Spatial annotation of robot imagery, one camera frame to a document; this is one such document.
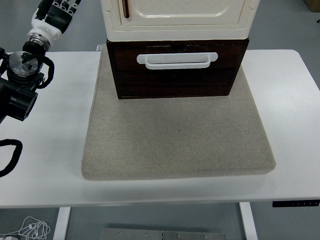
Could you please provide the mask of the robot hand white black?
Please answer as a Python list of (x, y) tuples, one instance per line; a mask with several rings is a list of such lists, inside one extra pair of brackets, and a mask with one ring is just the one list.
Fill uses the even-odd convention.
[(27, 40), (53, 45), (69, 27), (80, 3), (80, 0), (42, 0), (32, 16)]

